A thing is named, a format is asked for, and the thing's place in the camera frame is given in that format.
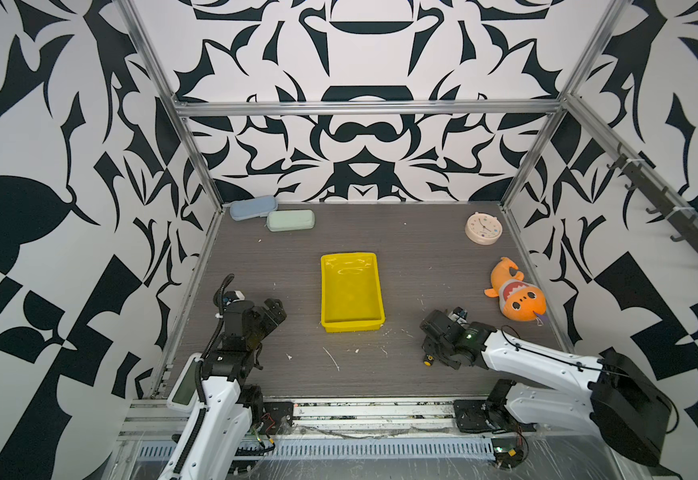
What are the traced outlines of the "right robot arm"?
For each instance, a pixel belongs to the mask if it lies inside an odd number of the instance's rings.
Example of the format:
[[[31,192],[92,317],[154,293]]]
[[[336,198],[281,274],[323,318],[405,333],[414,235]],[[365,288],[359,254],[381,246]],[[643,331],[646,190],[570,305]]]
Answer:
[[[423,361],[501,374],[484,400],[458,400],[463,433],[550,425],[600,438],[621,456],[659,466],[674,406],[628,357],[609,351],[580,356],[468,322],[465,311],[431,311],[421,322]]]

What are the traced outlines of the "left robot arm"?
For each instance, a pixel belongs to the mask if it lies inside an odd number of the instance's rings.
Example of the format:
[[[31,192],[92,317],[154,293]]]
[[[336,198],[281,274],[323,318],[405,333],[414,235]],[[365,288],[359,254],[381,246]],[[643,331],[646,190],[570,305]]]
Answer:
[[[287,318],[281,300],[261,306],[241,292],[214,295],[218,323],[190,368],[196,401],[162,479],[224,479],[244,438],[261,423],[263,395],[246,381],[262,368],[263,340]]]

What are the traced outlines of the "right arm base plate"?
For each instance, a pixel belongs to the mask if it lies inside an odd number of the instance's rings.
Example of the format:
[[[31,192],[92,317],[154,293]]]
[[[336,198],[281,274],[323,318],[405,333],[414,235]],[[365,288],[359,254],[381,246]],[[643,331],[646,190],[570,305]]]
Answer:
[[[455,400],[453,402],[456,428],[461,433],[535,432],[533,424],[515,419],[504,406],[487,400]]]

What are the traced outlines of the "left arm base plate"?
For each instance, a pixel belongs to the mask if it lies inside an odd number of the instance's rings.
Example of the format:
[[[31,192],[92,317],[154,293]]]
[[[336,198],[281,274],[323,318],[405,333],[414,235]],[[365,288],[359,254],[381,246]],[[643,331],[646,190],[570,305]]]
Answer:
[[[293,423],[294,403],[290,401],[264,402],[251,408],[253,430],[260,435],[277,435]]]

